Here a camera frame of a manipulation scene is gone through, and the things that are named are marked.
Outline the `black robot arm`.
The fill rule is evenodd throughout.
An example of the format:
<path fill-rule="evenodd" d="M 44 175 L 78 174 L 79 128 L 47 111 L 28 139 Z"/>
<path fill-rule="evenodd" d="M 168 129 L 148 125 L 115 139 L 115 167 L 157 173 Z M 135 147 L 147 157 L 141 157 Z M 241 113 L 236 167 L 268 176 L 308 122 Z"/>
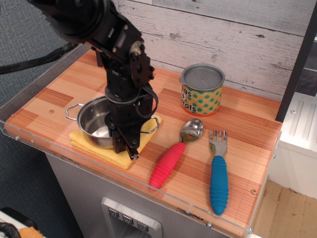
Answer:
<path fill-rule="evenodd" d="M 73 44 L 87 44 L 106 70 L 105 124 L 115 152 L 139 158 L 141 128 L 151 119 L 158 97 L 150 81 L 154 68 L 145 53 L 141 32 L 110 0 L 33 0 L 58 36 Z"/>

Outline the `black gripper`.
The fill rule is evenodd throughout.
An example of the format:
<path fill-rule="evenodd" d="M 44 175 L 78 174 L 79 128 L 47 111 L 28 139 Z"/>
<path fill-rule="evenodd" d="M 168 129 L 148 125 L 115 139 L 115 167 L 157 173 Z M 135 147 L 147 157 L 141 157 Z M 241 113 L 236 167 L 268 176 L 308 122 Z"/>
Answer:
<path fill-rule="evenodd" d="M 131 161 L 139 159 L 141 127 L 151 119 L 158 107 L 158 96 L 150 84 L 135 90 L 127 98 L 105 88 L 109 114 L 106 125 L 111 130 L 115 153 L 127 151 Z"/>

